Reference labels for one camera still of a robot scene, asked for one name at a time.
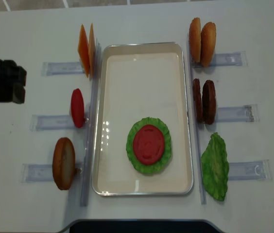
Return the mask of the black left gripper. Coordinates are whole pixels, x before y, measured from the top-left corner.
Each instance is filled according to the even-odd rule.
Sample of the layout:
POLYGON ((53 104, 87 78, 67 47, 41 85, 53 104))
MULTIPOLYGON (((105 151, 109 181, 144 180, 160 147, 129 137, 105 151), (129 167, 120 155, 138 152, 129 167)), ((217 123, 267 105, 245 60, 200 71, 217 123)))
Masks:
POLYGON ((27 71, 13 60, 4 60, 0 71, 0 102, 25 102, 27 71))

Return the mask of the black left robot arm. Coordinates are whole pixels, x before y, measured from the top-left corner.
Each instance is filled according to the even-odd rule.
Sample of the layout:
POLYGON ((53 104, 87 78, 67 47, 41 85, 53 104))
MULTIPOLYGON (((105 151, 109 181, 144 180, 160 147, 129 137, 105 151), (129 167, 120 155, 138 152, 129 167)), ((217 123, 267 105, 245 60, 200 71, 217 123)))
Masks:
POLYGON ((0 103, 25 102, 27 71, 13 60, 0 59, 0 103))

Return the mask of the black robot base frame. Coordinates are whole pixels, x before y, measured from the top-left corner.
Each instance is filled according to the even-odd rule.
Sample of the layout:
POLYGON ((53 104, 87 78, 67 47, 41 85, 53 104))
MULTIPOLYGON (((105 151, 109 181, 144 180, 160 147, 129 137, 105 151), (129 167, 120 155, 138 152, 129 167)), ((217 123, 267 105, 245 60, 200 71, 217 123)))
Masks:
POLYGON ((87 220, 73 224, 70 233, 219 233, 205 221, 87 220))

